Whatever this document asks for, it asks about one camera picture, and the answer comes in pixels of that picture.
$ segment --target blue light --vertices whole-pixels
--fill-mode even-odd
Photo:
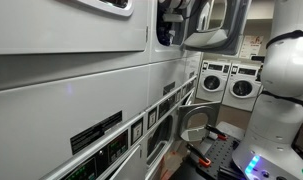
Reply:
[[[258,161],[260,160],[260,156],[254,156],[250,161],[249,165],[245,169],[246,174],[251,174],[253,168],[257,165]]]

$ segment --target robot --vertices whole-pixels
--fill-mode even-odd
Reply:
[[[250,180],[303,180],[303,160],[291,148],[303,122],[303,0],[276,0],[271,41],[244,140],[233,152]]]

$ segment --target appliance door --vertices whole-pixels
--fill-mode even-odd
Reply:
[[[237,80],[231,83],[230,92],[233,96],[240,99],[249,98],[254,93],[254,86],[250,81]]]
[[[205,129],[206,125],[215,126],[219,114],[221,102],[209,102],[202,104],[182,105],[179,107],[178,128],[179,136],[187,142],[200,141],[209,132]],[[205,114],[208,117],[207,123],[197,127],[189,128],[190,120],[193,116]]]
[[[148,1],[0,0],[0,54],[144,51]]]
[[[189,16],[186,49],[235,55],[251,0],[196,1]]]
[[[147,165],[151,167],[169,143],[173,128],[173,116],[169,115],[162,123],[149,134],[147,149]]]
[[[222,80],[215,76],[215,75],[209,75],[206,76],[203,80],[202,80],[202,87],[204,90],[208,91],[208,92],[217,92],[217,91],[221,91],[221,86],[223,85]]]
[[[146,168],[144,168],[145,159],[142,158],[141,151],[140,145],[136,147],[110,180],[144,179]]]

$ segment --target sticker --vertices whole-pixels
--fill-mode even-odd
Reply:
[[[157,107],[152,109],[152,111],[149,112],[148,117],[148,129],[150,129],[157,121]]]
[[[175,96],[176,103],[178,103],[180,101],[180,96],[181,96],[181,90],[178,90],[178,92],[176,93],[176,96]]]
[[[193,71],[193,72],[191,72],[191,73],[190,73],[190,75],[189,75],[189,79],[190,79],[190,78],[192,78],[192,77],[194,76],[194,74],[195,74],[195,72],[194,72],[194,71]]]
[[[175,82],[173,82],[173,83],[165,86],[163,88],[163,96],[166,95],[166,94],[168,94],[169,92],[171,92],[174,89],[174,87],[175,87]]]
[[[134,144],[143,134],[143,118],[131,126],[131,145]]]
[[[122,111],[108,117],[107,119],[91,126],[90,128],[82,131],[81,133],[73,136],[70,139],[72,154],[76,154],[81,151],[92,142],[96,141],[105,134],[105,131],[112,126],[122,121]]]

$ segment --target metal panel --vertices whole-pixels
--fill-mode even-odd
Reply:
[[[108,4],[115,14],[75,1],[0,0],[0,54],[143,51],[149,2],[131,2],[124,17]]]
[[[70,138],[147,106],[148,66],[0,92],[0,179],[39,179],[70,157]]]

